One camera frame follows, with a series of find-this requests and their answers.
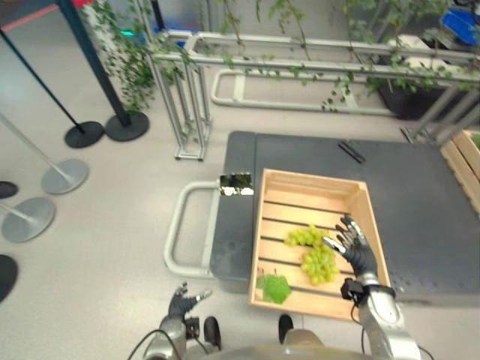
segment metal railing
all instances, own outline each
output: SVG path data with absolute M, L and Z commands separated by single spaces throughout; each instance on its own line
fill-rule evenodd
M 205 156 L 206 146 L 209 138 L 210 127 L 212 126 L 212 119 L 209 112 L 209 101 L 207 99 L 207 91 L 205 84 L 205 76 L 203 67 L 209 65 L 224 66 L 226 68 L 268 68 L 270 71 L 280 72 L 282 77 L 291 77 L 289 70 L 292 67 L 300 68 L 302 73 L 325 73 L 331 76 L 346 76 L 346 74 L 353 74 L 356 82 L 365 82 L 368 77 L 380 79 L 408 79 L 420 80 L 425 78 L 425 74 L 421 71 L 415 71 L 407 67 L 392 67 L 384 64 L 362 64 L 341 61 L 307 61 L 307 60 L 292 60 L 285 58 L 258 59 L 244 55 L 232 55 L 231 59 L 226 64 L 222 54 L 201 53 L 201 49 L 205 45 L 215 45 L 223 47 L 239 47 L 237 37 L 234 34 L 218 34 L 212 32 L 196 32 L 191 31 L 167 31 L 166 35 L 172 41 L 184 41 L 184 51 L 188 54 L 188 64 L 185 64 L 180 52 L 155 52 L 152 44 L 155 42 L 155 35 L 150 27 L 149 19 L 144 16 L 144 11 L 141 10 L 139 0 L 135 0 L 136 8 L 142 15 L 143 23 L 147 33 L 147 44 L 151 50 L 150 65 L 154 73 L 155 82 L 160 88 L 163 100 L 165 102 L 169 119 L 174 130 L 175 138 L 178 143 L 178 150 L 175 158 L 193 158 L 202 160 Z M 240 35 L 242 45 L 248 47 L 254 46 L 273 46 L 284 48 L 301 49 L 301 44 L 294 41 L 291 37 L 275 37 L 275 36 L 256 36 L 256 35 Z M 307 39 L 306 44 L 309 50 L 343 50 L 354 52 L 356 54 L 368 54 L 376 56 L 390 56 L 397 54 L 399 56 L 417 56 L 422 58 L 440 59 L 447 62 L 453 62 L 458 65 L 468 65 L 471 63 L 480 62 L 480 56 L 468 53 L 449 51 L 441 49 L 413 49 L 408 47 L 396 47 L 388 44 L 369 44 L 361 42 L 350 42 L 342 40 L 319 40 Z M 175 89 L 177 91 L 178 102 L 180 103 L 181 114 L 183 119 L 179 117 L 178 105 L 173 99 L 170 85 L 166 77 L 159 71 L 156 62 L 174 62 L 177 66 L 184 70 L 184 79 L 175 76 Z M 450 76 L 442 76 L 440 73 L 431 73 L 429 79 L 438 81 L 440 86 L 446 88 L 457 88 L 458 83 L 478 83 L 480 77 L 473 77 L 469 73 L 456 72 L 451 73 Z M 435 107 L 444 107 L 444 97 L 441 97 Z M 260 107 L 256 104 L 250 104 L 253 107 Z M 268 108 L 275 108 L 274 104 L 269 104 Z M 354 113 L 373 113 L 376 115 L 387 115 L 389 111 L 378 111 L 372 109 L 372 112 L 355 110 L 355 104 L 350 109 L 344 109 L 345 112 Z M 191 134 L 189 130 L 194 129 L 194 136 L 198 143 L 198 150 L 187 151 L 187 143 Z

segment wooden crate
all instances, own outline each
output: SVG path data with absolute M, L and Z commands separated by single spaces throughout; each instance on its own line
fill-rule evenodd
M 480 215 L 480 150 L 470 139 L 470 132 L 461 131 L 440 151 Z
M 382 244 L 364 182 L 264 169 L 258 209 L 250 304 L 350 320 L 353 303 L 343 300 L 340 293 L 344 279 L 355 278 L 350 264 L 336 253 L 340 274 L 332 282 L 313 286 L 300 269 L 302 254 L 309 247 L 284 244 L 289 231 L 308 224 L 329 230 L 335 238 L 335 224 L 341 224 L 343 214 L 350 214 L 363 229 L 378 262 L 379 280 L 389 286 Z M 275 272 L 285 276 L 292 288 L 283 304 L 263 301 L 263 291 L 257 289 L 257 276 Z

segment gray floor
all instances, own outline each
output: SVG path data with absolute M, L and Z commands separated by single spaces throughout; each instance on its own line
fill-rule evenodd
M 9 35 L 80 121 L 104 123 L 111 116 L 57 11 Z M 0 64 L 0 110 L 56 161 L 79 158 L 91 169 L 79 189 L 50 196 L 57 215 L 44 234 L 24 244 L 0 238 L 0 253 L 14 257 L 20 266 L 17 285 L 0 304 L 4 360 L 127 357 L 165 315 L 172 291 L 184 280 L 169 273 L 162 260 L 176 197 L 187 183 L 212 180 L 221 173 L 229 132 L 403 141 L 398 131 L 403 122 L 393 118 L 212 106 L 214 128 L 205 162 L 178 162 L 173 159 L 173 134 L 157 94 L 146 112 L 151 129 L 142 138 L 118 143 L 105 137 L 90 148 L 73 150 L 62 140 L 70 127 L 68 120 L 4 44 L 0 44 Z M 278 91 L 280 98 L 290 93 Z M 0 179 L 20 186 L 20 192 L 5 202 L 15 205 L 43 195 L 40 180 L 46 165 L 4 128 L 0 144 Z M 205 209 L 209 209 L 208 197 L 195 196 L 176 251 L 181 262 L 199 261 Z M 226 348 L 275 342 L 277 311 L 250 307 L 246 295 L 223 292 L 215 281 L 190 280 L 190 287 L 192 292 L 214 289 L 194 314 L 218 318 Z M 415 339 L 437 360 L 478 358 L 478 308 L 405 306 L 403 310 Z M 351 322 L 300 315 L 293 319 L 295 326 L 315 331 L 328 346 L 360 350 L 361 329 Z

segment green leaf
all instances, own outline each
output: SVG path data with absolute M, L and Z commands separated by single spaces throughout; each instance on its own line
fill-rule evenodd
M 265 301 L 282 304 L 291 292 L 286 277 L 266 275 L 263 287 L 263 299 Z

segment stanchion base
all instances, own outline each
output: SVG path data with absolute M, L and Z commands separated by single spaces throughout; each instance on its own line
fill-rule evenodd
M 55 214 L 55 205 L 44 197 L 34 197 L 15 206 L 15 210 L 29 216 L 32 221 L 9 213 L 3 220 L 1 233 L 9 242 L 26 242 L 50 225 Z
M 15 260 L 0 255 L 0 302 L 2 302 L 17 282 L 18 266 Z
M 65 134 L 65 142 L 74 149 L 86 148 L 95 144 L 104 135 L 104 127 L 96 121 L 87 121 L 80 124 L 85 133 L 81 133 L 77 127 L 72 127 Z
M 57 163 L 68 179 L 61 176 L 53 168 L 49 168 L 42 178 L 42 188 L 49 194 L 64 194 L 80 186 L 89 175 L 89 167 L 78 159 L 68 159 Z
M 114 115 L 105 125 L 105 134 L 115 141 L 130 141 L 141 137 L 149 129 L 149 118 L 141 112 L 129 111 L 131 124 L 124 127 L 117 115 Z
M 0 199 L 7 199 L 18 192 L 18 186 L 13 182 L 0 181 Z

